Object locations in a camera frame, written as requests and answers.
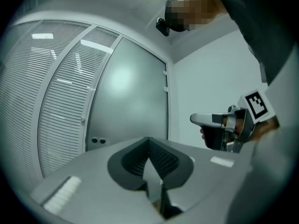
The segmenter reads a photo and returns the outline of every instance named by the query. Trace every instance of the gray door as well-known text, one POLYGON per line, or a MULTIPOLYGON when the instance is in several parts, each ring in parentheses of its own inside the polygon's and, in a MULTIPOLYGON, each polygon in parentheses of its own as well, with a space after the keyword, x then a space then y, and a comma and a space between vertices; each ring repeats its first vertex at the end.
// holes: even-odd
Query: gray door
POLYGON ((165 64, 122 38, 103 72, 89 115, 86 149, 138 137, 167 139, 165 64))

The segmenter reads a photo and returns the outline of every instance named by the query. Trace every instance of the black camera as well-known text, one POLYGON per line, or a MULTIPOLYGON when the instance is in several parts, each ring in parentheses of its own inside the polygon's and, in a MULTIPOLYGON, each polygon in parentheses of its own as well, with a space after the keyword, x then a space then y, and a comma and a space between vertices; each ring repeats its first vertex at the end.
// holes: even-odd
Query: black camera
POLYGON ((164 35, 169 36, 170 28, 168 27, 166 21, 163 18, 158 18, 156 22, 156 28, 164 35))

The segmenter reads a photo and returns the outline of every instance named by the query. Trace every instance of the ceiling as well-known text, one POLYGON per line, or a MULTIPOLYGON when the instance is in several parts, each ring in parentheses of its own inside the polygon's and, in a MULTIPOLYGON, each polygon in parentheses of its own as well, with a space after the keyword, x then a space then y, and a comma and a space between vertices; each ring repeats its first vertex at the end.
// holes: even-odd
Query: ceiling
MULTIPOLYGON (((136 18, 143 29, 150 30, 155 27, 156 21, 159 17, 164 17, 164 6, 166 0, 36 0, 36 4, 44 1, 50 1, 52 4, 58 4, 59 2, 64 3, 76 3, 96 4, 98 8, 98 14, 104 7, 108 7, 120 12, 125 19, 131 17, 136 18)), ((230 19, 228 15, 219 17, 212 22, 212 24, 205 25, 195 31, 175 32, 171 31, 168 37, 165 37, 167 42, 174 47, 173 56, 174 62, 184 58, 188 54, 197 50, 198 48, 212 42, 213 40, 220 38, 227 33, 230 33, 237 29, 236 24, 230 19)))

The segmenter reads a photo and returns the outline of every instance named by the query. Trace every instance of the white wall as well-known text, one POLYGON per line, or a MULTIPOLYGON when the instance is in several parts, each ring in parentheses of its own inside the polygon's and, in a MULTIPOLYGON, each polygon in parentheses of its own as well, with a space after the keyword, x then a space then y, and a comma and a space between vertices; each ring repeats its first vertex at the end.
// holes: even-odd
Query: white wall
POLYGON ((154 55, 166 62, 169 87, 169 139, 178 141, 178 100, 174 76, 174 63, 171 57, 171 46, 155 27, 146 28, 136 18, 99 4, 76 4, 70 1, 52 2, 39 6, 26 14, 14 24, 43 19, 82 21, 97 24, 143 45, 154 55))
POLYGON ((193 113, 227 112, 240 96, 254 89, 264 92, 259 63, 239 30, 198 49, 175 64, 178 87, 179 142, 206 147, 193 113))

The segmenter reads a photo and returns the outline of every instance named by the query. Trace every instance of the louvered panel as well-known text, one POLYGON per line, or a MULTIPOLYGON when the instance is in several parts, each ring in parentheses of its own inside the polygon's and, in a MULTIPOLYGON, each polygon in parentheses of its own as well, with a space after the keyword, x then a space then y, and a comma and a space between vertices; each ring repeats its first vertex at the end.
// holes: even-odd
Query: louvered panel
MULTIPOLYGON (((83 40, 111 47, 117 34, 95 28, 83 40)), ((83 109, 106 52, 80 42, 59 65, 43 100, 38 146, 43 175, 47 176, 82 153, 83 109)))
POLYGON ((87 26, 45 21, 16 44, 0 72, 0 146, 17 182, 30 191, 37 183, 31 155, 33 108, 42 82, 62 50, 87 26), (53 34, 53 39, 33 39, 53 34))

